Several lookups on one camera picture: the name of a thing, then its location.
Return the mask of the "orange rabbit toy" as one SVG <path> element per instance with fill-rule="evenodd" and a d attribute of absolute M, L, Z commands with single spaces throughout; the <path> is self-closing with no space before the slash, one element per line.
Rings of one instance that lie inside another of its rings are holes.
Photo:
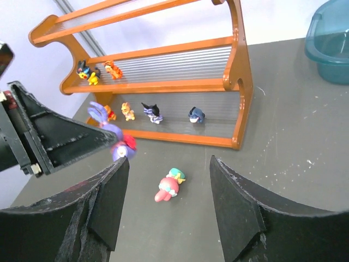
<path fill-rule="evenodd" d="M 122 114 L 125 116 L 125 120 L 135 120 L 135 114 L 134 111 L 131 109 L 130 104 L 128 102 L 125 102 L 121 106 Z"/>

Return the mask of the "black purple cat toy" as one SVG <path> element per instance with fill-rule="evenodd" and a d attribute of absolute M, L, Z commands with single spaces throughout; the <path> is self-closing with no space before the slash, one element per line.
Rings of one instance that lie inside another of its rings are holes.
<path fill-rule="evenodd" d="M 155 124 L 160 124 L 163 120 L 163 116 L 160 113 L 160 109 L 156 104 L 147 105 L 145 103 L 141 103 L 143 106 L 143 113 L 150 118 L 150 121 Z"/>

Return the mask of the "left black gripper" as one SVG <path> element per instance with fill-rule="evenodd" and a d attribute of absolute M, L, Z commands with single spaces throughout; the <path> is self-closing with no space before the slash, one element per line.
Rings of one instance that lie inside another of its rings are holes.
<path fill-rule="evenodd" d="M 49 175 L 113 145 L 114 133 L 62 116 L 18 81 L 1 92 L 1 171 Z"/>

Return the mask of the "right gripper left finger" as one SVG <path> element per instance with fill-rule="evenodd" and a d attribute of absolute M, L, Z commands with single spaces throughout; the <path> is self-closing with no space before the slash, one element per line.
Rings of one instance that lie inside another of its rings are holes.
<path fill-rule="evenodd" d="M 1 210 L 1 261 L 109 261 L 128 176 L 124 157 L 56 195 Z"/>

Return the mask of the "purple bunny toy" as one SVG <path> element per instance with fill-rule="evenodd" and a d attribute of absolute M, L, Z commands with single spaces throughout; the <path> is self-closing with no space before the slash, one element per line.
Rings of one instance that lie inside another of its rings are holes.
<path fill-rule="evenodd" d="M 136 154 L 136 140 L 134 137 L 124 134 L 123 131 L 108 121 L 109 113 L 97 102 L 90 102 L 90 107 L 87 109 L 91 118 L 99 123 L 99 127 L 113 132 L 117 137 L 117 142 L 111 147 L 112 160 L 115 162 L 120 158 L 127 157 L 132 159 Z"/>

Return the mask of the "orange wooden shelf rack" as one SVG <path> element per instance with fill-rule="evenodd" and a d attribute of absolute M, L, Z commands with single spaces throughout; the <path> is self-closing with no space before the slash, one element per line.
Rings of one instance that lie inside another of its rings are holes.
<path fill-rule="evenodd" d="M 128 129 L 127 133 L 141 139 L 240 149 L 253 94 L 240 1 L 227 2 L 232 19 L 231 36 L 89 57 L 76 40 L 76 33 L 179 7 L 184 1 L 163 1 L 97 17 L 99 12 L 113 10 L 119 5 L 121 1 L 102 1 L 62 16 L 50 15 L 29 33 L 29 41 L 36 47 L 54 41 L 65 45 L 74 63 L 86 60 L 88 64 L 101 64 L 113 60 L 123 72 L 117 82 L 101 80 L 97 85 L 84 85 L 73 68 L 60 85 L 61 92 L 66 95 L 93 93 L 102 103 L 110 102 L 114 94 L 238 92 L 239 112 L 231 138 L 134 129 Z"/>

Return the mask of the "yellow bear toy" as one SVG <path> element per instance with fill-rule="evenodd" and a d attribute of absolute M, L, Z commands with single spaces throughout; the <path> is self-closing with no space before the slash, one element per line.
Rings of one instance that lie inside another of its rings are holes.
<path fill-rule="evenodd" d="M 115 121 L 117 116 L 114 113 L 114 111 L 111 109 L 111 107 L 108 106 L 108 105 L 105 105 L 104 108 L 105 108 L 105 110 L 107 112 L 107 120 L 108 121 Z"/>

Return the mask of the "small blue shark toy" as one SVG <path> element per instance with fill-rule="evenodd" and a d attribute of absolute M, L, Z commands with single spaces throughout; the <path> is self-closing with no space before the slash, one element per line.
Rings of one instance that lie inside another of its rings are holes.
<path fill-rule="evenodd" d="M 191 123 L 202 123 L 206 117 L 205 113 L 197 108 L 197 107 L 193 107 L 188 114 L 189 117 L 189 121 Z"/>

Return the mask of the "red green carrot toy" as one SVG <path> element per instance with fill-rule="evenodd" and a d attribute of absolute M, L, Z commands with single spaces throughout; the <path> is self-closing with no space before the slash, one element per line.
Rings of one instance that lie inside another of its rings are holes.
<path fill-rule="evenodd" d="M 179 192 L 179 186 L 186 181 L 186 177 L 182 171 L 172 168 L 169 173 L 160 181 L 159 191 L 154 197 L 155 202 L 169 201 L 176 197 Z"/>

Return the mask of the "teal plastic tub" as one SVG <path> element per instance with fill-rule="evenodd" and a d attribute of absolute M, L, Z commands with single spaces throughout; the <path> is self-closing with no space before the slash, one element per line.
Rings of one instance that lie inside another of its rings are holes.
<path fill-rule="evenodd" d="M 348 0 L 327 1 L 315 11 L 304 52 L 321 78 L 348 85 Z"/>

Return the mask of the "black yellow dog toy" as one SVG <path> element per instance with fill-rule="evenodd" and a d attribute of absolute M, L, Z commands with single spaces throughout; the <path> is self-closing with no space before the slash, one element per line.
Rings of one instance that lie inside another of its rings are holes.
<path fill-rule="evenodd" d="M 87 80 L 89 85 L 97 85 L 101 76 L 100 69 L 95 67 L 95 71 L 91 70 L 91 68 L 86 65 L 85 59 L 83 61 L 78 61 L 76 73 L 81 79 Z"/>

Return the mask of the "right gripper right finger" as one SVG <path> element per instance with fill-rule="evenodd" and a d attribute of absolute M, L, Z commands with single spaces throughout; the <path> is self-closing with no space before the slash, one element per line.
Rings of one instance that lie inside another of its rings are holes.
<path fill-rule="evenodd" d="M 224 259 L 348 261 L 348 212 L 284 198 L 212 156 L 210 182 Z"/>

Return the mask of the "orange tiger toy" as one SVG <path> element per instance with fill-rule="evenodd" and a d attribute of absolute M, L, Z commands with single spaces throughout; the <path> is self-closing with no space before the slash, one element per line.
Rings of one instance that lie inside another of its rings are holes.
<path fill-rule="evenodd" d="M 112 80 L 121 79 L 123 72 L 114 64 L 113 61 L 105 61 L 103 64 L 105 71 L 110 74 Z"/>

